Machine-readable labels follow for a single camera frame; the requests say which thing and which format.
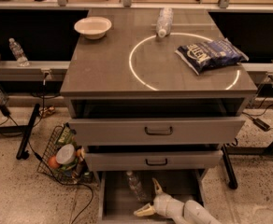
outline black handle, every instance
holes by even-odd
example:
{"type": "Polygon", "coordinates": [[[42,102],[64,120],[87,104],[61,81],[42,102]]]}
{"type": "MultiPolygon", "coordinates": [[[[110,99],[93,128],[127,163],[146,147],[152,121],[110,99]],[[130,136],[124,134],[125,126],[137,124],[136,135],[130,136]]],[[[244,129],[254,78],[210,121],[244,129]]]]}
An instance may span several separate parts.
{"type": "Polygon", "coordinates": [[[148,160],[146,159],[146,164],[148,166],[166,166],[167,165],[167,159],[165,159],[165,162],[163,162],[163,163],[149,163],[148,160]]]}
{"type": "Polygon", "coordinates": [[[149,130],[148,127],[145,127],[145,133],[147,135],[171,135],[173,133],[173,128],[170,126],[167,130],[149,130]]]}

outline wire basket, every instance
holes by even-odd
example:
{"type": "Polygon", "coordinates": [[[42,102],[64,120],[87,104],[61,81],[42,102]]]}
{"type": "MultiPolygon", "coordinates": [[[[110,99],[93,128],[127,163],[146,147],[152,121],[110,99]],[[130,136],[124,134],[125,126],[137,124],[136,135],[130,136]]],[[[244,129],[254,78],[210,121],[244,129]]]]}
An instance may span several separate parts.
{"type": "Polygon", "coordinates": [[[60,169],[52,169],[47,165],[49,158],[53,155],[56,155],[58,150],[63,146],[57,143],[57,140],[60,137],[63,128],[64,128],[63,126],[56,126],[54,128],[50,136],[50,141],[48,142],[47,147],[42,156],[42,161],[37,167],[37,171],[63,184],[92,183],[93,181],[92,172],[84,172],[81,175],[80,180],[78,181],[72,178],[71,170],[61,171],[60,169]]]}

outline open drawer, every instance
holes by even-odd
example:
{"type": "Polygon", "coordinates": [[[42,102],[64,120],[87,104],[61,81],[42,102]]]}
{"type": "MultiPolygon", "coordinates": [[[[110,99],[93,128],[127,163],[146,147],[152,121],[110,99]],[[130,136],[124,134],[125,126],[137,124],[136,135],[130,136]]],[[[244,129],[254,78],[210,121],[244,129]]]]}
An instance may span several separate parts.
{"type": "Polygon", "coordinates": [[[196,200],[204,205],[202,184],[196,170],[188,171],[144,171],[137,172],[147,199],[139,203],[128,187],[125,172],[104,172],[99,193],[99,215],[97,223],[174,223],[171,219],[153,215],[135,217],[134,211],[155,197],[152,178],[156,178],[164,192],[186,202],[196,200]]]}
{"type": "Polygon", "coordinates": [[[183,119],[71,119],[83,146],[223,144],[234,142],[241,117],[183,119]]]}
{"type": "Polygon", "coordinates": [[[178,170],[215,167],[223,153],[217,151],[87,153],[90,171],[178,170]]]}

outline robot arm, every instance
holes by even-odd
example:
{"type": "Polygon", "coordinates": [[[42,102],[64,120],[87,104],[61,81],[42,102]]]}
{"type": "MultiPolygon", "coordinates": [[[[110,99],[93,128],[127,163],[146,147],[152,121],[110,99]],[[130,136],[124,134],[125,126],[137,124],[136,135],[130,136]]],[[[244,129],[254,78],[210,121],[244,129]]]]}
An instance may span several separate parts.
{"type": "Polygon", "coordinates": [[[221,224],[202,205],[190,200],[183,203],[164,193],[155,178],[152,179],[156,197],[153,205],[147,203],[134,212],[137,217],[150,216],[155,213],[169,217],[176,224],[221,224]]]}

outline bowl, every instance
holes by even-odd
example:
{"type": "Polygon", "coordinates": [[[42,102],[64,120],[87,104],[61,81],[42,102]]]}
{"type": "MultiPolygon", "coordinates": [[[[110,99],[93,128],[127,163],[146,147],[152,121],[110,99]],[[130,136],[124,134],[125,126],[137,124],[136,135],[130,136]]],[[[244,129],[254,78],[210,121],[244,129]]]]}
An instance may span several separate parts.
{"type": "Polygon", "coordinates": [[[69,164],[71,163],[76,157],[76,150],[73,145],[68,144],[63,147],[57,152],[56,154],[56,161],[60,164],[69,164]]]}
{"type": "Polygon", "coordinates": [[[74,29],[84,35],[86,38],[95,40],[103,37],[110,29],[111,22],[109,19],[101,17],[90,17],[79,20],[75,23],[74,29]]]}

